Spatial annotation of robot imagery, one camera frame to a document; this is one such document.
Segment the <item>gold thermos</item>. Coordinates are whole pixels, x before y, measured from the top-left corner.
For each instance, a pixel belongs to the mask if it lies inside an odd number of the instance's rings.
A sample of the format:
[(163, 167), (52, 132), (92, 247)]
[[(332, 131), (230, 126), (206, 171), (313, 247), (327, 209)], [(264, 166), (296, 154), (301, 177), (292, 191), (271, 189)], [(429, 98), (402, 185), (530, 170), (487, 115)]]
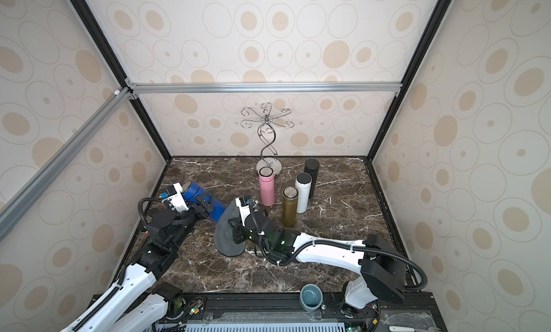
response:
[(286, 187), (282, 191), (282, 217), (284, 227), (293, 227), (296, 223), (298, 207), (298, 190), (295, 187)]

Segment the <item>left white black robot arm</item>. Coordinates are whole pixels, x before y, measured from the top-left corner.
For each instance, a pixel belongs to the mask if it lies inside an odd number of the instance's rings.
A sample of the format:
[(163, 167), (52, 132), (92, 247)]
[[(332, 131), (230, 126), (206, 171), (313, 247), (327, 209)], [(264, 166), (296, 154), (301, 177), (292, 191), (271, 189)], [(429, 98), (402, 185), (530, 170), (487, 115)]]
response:
[(121, 269), (116, 282), (65, 330), (110, 331), (130, 305), (166, 273), (195, 224), (214, 212), (214, 202), (211, 191), (190, 201), (180, 193), (141, 199), (138, 213), (148, 239)]

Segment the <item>white thermos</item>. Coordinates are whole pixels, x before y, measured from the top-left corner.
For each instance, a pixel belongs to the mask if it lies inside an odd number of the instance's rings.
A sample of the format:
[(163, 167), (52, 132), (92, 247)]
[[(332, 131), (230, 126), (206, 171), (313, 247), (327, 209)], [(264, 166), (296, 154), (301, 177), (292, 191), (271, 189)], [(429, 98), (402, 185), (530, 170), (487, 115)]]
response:
[(306, 172), (296, 176), (295, 188), (298, 192), (297, 210), (298, 214), (303, 214), (308, 207), (309, 195), (312, 184), (312, 176)]

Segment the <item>black thermos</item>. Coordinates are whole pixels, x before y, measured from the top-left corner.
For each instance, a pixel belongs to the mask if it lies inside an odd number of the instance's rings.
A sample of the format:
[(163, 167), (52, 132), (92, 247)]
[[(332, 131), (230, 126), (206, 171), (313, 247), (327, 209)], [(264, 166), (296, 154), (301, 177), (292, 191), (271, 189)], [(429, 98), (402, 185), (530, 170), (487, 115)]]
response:
[(317, 185), (317, 177), (319, 174), (320, 162), (315, 158), (308, 158), (304, 164), (304, 172), (311, 176), (311, 188), (309, 192), (309, 198), (314, 196), (315, 188)]

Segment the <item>pink thermos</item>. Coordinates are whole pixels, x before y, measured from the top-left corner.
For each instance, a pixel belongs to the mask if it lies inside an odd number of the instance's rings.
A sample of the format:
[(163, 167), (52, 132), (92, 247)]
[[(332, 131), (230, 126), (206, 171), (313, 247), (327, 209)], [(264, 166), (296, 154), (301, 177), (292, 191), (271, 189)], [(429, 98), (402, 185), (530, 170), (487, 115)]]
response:
[(275, 174), (269, 166), (264, 166), (258, 171), (262, 204), (272, 207), (275, 203)]

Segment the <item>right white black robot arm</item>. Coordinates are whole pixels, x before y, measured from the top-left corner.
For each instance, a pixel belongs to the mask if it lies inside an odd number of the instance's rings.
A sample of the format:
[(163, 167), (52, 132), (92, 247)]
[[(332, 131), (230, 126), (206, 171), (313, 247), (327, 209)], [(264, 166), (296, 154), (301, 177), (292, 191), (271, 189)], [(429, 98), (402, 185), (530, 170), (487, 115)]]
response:
[(283, 230), (261, 211), (227, 209), (220, 218), (215, 245), (226, 257), (238, 257), (252, 242), (272, 265), (319, 263), (349, 270), (358, 275), (344, 287), (343, 303), (362, 310), (376, 300), (401, 304), (407, 291), (424, 289), (425, 271), (393, 251), (377, 235), (366, 240), (340, 241)]

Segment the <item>blue thermos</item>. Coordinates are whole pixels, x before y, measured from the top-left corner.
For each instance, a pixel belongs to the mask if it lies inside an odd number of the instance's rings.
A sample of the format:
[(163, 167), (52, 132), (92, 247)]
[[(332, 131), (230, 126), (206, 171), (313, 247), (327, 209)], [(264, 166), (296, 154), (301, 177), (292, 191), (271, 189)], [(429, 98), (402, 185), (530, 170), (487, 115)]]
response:
[(214, 222), (222, 217), (226, 207), (215, 197), (214, 191), (202, 188), (195, 181), (188, 181), (182, 185), (182, 196), (188, 207), (196, 207), (199, 211)]

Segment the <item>grey wiping cloth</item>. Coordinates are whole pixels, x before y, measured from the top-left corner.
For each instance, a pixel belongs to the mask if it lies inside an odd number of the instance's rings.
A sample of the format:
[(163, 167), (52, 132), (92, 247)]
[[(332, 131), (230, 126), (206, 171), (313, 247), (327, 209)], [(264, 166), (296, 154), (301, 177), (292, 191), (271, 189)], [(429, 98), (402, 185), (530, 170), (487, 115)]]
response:
[(225, 257), (238, 257), (244, 253), (245, 240), (242, 238), (241, 227), (240, 209), (233, 201), (222, 213), (215, 228), (215, 247), (219, 253)]

